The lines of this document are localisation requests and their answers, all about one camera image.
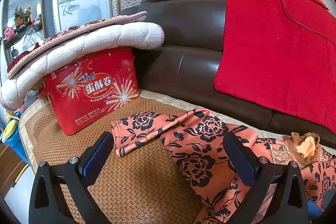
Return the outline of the orange black floral garment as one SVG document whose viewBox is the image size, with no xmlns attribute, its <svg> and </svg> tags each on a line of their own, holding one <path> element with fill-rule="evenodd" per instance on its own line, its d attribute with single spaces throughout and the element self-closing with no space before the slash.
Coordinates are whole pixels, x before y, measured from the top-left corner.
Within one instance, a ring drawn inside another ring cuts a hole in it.
<svg viewBox="0 0 336 224">
<path fill-rule="evenodd" d="M 272 164 L 275 163 L 270 146 L 279 140 L 261 138 L 246 126 L 224 123 L 207 109 L 195 109 L 181 115 L 146 111 L 114 121 L 111 127 L 119 157 L 152 139 L 160 139 L 185 180 L 202 200 L 204 207 L 197 216 L 197 223 L 227 223 L 249 190 L 224 151 L 225 135 L 235 134 L 256 156 L 263 156 Z M 321 210 L 325 208 L 327 195 L 335 189 L 335 156 L 326 153 L 328 161 L 317 161 L 300 169 L 307 199 Z"/>
</svg>

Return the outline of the beige lace garment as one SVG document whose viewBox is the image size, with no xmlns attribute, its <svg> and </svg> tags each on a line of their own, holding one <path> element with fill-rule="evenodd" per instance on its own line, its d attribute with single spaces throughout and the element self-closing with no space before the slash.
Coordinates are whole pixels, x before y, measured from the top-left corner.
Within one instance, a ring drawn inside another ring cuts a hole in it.
<svg viewBox="0 0 336 224">
<path fill-rule="evenodd" d="M 295 161 L 300 169 L 317 161 L 329 160 L 329 155 L 320 144 L 319 135 L 314 132 L 302 136 L 293 132 L 288 139 L 276 140 L 270 146 L 270 154 L 275 164 L 287 165 L 290 161 Z"/>
</svg>

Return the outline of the blue yellow toy container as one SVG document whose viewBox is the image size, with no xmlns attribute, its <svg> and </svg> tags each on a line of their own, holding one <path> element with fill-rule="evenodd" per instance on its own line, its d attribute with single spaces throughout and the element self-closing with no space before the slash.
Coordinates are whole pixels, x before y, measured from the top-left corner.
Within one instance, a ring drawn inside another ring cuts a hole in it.
<svg viewBox="0 0 336 224">
<path fill-rule="evenodd" d="M 19 135 L 19 121 L 21 113 L 16 111 L 12 117 L 10 117 L 8 124 L 3 130 L 3 136 L 7 145 L 26 163 L 30 164 L 27 159 L 25 149 L 23 148 L 21 137 Z"/>
</svg>

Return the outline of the red egg roll tin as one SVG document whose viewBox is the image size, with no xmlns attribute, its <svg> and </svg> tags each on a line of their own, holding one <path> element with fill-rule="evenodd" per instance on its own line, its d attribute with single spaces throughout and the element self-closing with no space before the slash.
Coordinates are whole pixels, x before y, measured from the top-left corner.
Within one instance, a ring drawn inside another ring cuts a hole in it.
<svg viewBox="0 0 336 224">
<path fill-rule="evenodd" d="M 43 78 L 47 97 L 65 135 L 73 135 L 139 96 L 131 47 L 85 55 Z"/>
</svg>

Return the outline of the white quilted folded blanket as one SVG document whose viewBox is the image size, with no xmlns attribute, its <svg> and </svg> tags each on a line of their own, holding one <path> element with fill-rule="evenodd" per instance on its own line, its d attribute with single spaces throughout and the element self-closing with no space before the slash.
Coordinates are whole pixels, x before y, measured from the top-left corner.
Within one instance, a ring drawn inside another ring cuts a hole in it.
<svg viewBox="0 0 336 224">
<path fill-rule="evenodd" d="M 117 47 L 153 50 L 162 45 L 165 34 L 156 23 L 133 22 L 111 25 L 80 35 L 46 50 L 25 65 L 1 87 L 1 105 L 15 111 L 26 94 L 47 74 L 90 53 Z"/>
</svg>

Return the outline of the red knit blanket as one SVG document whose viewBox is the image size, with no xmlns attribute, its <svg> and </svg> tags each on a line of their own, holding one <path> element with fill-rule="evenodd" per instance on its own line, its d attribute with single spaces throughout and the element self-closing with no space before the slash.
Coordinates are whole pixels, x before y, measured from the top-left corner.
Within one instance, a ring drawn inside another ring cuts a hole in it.
<svg viewBox="0 0 336 224">
<path fill-rule="evenodd" d="M 217 91 L 335 130 L 335 17 L 310 0 L 227 0 Z"/>
</svg>

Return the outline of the maroon floral folded blanket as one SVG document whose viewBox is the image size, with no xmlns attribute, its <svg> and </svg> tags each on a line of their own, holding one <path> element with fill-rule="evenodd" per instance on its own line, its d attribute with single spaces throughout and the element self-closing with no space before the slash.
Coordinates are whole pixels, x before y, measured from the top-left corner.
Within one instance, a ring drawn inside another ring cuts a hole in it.
<svg viewBox="0 0 336 224">
<path fill-rule="evenodd" d="M 64 31 L 60 31 L 57 34 L 54 34 L 49 38 L 40 40 L 33 46 L 30 46 L 28 50 L 25 50 L 16 59 L 14 59 L 7 68 L 7 78 L 12 79 L 15 74 L 17 74 L 19 70 L 29 61 L 41 55 L 46 50 L 56 47 L 62 42 L 66 42 L 67 40 L 70 40 L 85 33 L 90 33 L 91 31 L 95 31 L 103 27 L 143 21 L 146 16 L 147 11 L 141 11 L 131 15 L 118 15 L 112 18 L 97 19 L 81 26 L 72 26 Z"/>
</svg>

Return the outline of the artificial flower arrangement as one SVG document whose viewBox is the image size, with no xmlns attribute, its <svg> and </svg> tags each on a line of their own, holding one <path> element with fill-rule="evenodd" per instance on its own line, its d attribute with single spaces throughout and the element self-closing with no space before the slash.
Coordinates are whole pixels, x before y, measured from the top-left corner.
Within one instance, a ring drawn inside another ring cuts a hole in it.
<svg viewBox="0 0 336 224">
<path fill-rule="evenodd" d="M 31 7 L 23 9 L 21 6 L 17 6 L 14 9 L 14 23 L 16 32 L 22 32 L 27 27 L 33 27 L 42 24 L 41 14 L 38 14 L 35 19 L 31 18 L 31 14 Z"/>
</svg>

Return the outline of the dark brown leather sofa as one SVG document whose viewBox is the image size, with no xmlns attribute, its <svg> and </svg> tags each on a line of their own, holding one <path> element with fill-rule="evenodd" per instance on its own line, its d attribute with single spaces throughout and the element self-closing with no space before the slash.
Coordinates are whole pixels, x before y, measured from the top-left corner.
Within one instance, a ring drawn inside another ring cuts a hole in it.
<svg viewBox="0 0 336 224">
<path fill-rule="evenodd" d="M 133 50 L 138 86 L 203 106 L 260 130 L 290 135 L 315 132 L 335 147 L 335 135 L 318 124 L 240 100 L 214 89 L 222 58 L 226 0 L 142 0 L 125 15 L 147 12 L 159 24 L 164 43 L 155 50 Z"/>
</svg>

